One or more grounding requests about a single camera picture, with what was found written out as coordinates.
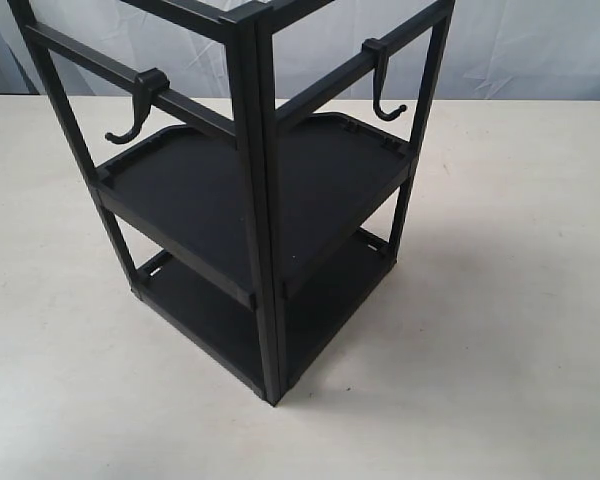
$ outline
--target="black hook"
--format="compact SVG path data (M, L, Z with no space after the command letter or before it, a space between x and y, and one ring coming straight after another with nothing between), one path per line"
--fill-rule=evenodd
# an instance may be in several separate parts
M373 74L373 111L381 120L393 122L400 115L407 111L406 105L400 105L391 113L385 113L380 105L384 82L387 79L387 69L389 67L389 46L382 40L370 38L362 45L363 50L369 50L375 55L375 72Z
M133 127L120 137L109 132L104 138L116 145L124 145L140 135L142 125L151 112L151 104L156 95L167 90L169 85L167 76L157 68L138 73L133 85Z

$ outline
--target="white backdrop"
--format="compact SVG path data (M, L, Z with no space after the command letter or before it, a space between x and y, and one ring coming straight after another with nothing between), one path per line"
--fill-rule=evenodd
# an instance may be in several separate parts
M231 8L245 0L207 0ZM338 0L276 36L278 97L290 97L428 0ZM137 69L159 67L197 97L228 95L222 47L118 0L32 0L40 20ZM5 0L0 32L40 88ZM426 38L393 57L386 98L415 98ZM120 94L66 61L73 94ZM369 98L370 79L344 97ZM600 99L600 0L458 0L440 98Z

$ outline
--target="black shelf unit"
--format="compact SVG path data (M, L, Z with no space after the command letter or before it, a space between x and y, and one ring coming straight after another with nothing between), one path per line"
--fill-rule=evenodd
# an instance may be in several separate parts
M38 22L9 0L132 291L275 405L396 263L454 8L438 0L275 108L273 36L333 0L251 1L223 11L195 0L121 0L222 43L234 120ZM431 29L409 141L315 110ZM140 131L151 106L167 127L96 167L52 61L54 51L133 93ZM396 190L388 240L364 221ZM122 218L160 245L137 267Z

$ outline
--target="black plastic shelf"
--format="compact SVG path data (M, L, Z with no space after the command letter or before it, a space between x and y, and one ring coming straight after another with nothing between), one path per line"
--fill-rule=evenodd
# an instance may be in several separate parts
M298 125L281 138L279 156L282 273L293 295L405 181L412 156L403 140L340 114ZM99 172L107 208L249 304L245 190L234 150L169 127Z
M290 385L297 382L394 263L369 244L364 232L356 232L287 304ZM263 396L255 314L166 252L140 272L142 299Z

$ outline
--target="white table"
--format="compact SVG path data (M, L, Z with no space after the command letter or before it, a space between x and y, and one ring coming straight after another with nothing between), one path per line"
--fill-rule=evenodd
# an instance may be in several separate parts
M111 156L129 99L72 101ZM128 291L47 100L0 97L0 480L600 480L600 103L437 102L420 165L400 263L272 409Z

